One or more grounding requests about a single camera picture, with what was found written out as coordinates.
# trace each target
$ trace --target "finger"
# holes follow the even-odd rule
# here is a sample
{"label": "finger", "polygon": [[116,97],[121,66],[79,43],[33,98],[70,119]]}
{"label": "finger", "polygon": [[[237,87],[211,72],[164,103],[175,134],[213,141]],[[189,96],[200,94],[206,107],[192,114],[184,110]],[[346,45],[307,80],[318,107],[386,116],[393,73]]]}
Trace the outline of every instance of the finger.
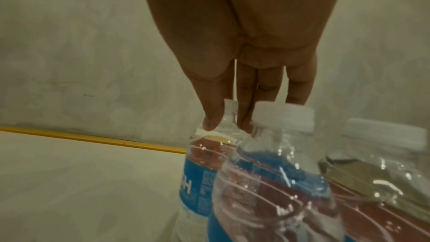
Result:
{"label": "finger", "polygon": [[283,75],[284,68],[282,66],[257,70],[257,89],[255,90],[251,108],[248,111],[242,125],[243,130],[247,133],[251,133],[253,129],[250,122],[252,119],[252,112],[254,111],[255,103],[257,101],[275,101],[276,97],[278,96],[279,89],[281,88]]}
{"label": "finger", "polygon": [[246,116],[252,108],[254,93],[257,89],[257,70],[249,65],[237,62],[236,92],[239,109],[237,112],[237,125],[242,130]]}
{"label": "finger", "polygon": [[288,95],[286,102],[304,105],[308,100],[317,74],[317,56],[303,64],[287,66]]}
{"label": "finger", "polygon": [[191,81],[205,111],[203,128],[215,129],[224,115],[224,98],[233,99],[234,62],[231,61],[226,70],[215,78],[202,77],[182,69]]}

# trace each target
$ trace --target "yellow trim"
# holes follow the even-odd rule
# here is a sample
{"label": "yellow trim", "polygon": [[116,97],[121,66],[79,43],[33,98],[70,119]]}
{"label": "yellow trim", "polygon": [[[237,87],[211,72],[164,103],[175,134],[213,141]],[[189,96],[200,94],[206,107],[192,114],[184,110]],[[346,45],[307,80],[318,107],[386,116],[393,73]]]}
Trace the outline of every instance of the yellow trim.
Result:
{"label": "yellow trim", "polygon": [[51,131],[51,130],[0,127],[0,131],[185,154],[184,148],[153,145],[153,144],[147,144],[147,143],[126,141],[126,140],[119,140],[119,139],[112,139],[112,138],[105,138],[105,137],[98,137],[98,136],[89,136],[89,135],[82,135],[82,134],[70,134],[70,133]]}

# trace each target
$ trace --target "water bottle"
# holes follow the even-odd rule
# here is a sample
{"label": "water bottle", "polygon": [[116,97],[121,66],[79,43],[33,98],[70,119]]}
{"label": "water bottle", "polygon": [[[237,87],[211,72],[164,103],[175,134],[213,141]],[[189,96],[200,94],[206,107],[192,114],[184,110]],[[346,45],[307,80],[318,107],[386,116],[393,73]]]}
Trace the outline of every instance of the water bottle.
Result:
{"label": "water bottle", "polygon": [[309,158],[314,110],[259,101],[251,137],[219,170],[208,242],[343,242],[330,187]]}
{"label": "water bottle", "polygon": [[206,241],[216,172],[236,149],[241,131],[236,124],[237,101],[224,100],[224,116],[213,131],[200,125],[190,137],[179,190],[179,216],[172,242]]}
{"label": "water bottle", "polygon": [[430,242],[430,181],[416,166],[427,131],[351,118],[320,161],[351,242]]}

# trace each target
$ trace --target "human hand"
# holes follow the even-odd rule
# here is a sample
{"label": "human hand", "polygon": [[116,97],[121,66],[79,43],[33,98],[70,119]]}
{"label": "human hand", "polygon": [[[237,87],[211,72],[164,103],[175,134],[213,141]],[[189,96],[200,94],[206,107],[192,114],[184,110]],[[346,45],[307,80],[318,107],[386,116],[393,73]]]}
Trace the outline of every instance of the human hand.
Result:
{"label": "human hand", "polygon": [[337,0],[147,0],[154,21],[190,79],[213,130],[233,98],[238,125],[256,101],[274,101],[284,67],[287,103],[305,104],[317,70],[316,47]]}

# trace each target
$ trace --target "yellow edge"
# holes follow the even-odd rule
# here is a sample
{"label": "yellow edge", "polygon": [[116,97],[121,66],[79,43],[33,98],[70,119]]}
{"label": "yellow edge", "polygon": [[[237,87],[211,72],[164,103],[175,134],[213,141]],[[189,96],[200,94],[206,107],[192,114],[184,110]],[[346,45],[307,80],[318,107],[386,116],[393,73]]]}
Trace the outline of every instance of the yellow edge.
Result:
{"label": "yellow edge", "polygon": [[153,145],[153,144],[147,144],[147,143],[126,141],[126,140],[119,140],[119,139],[112,139],[112,138],[105,138],[105,137],[98,137],[98,136],[89,136],[89,135],[82,135],[82,134],[70,134],[70,133],[51,131],[51,130],[0,127],[0,131],[18,133],[18,134],[31,134],[31,135],[37,135],[37,136],[77,140],[77,141],[92,142],[92,143],[100,143],[100,144],[115,145],[115,146],[122,146],[122,147],[143,148],[143,149],[149,149],[153,151],[164,151],[164,152],[185,154],[184,148]]}

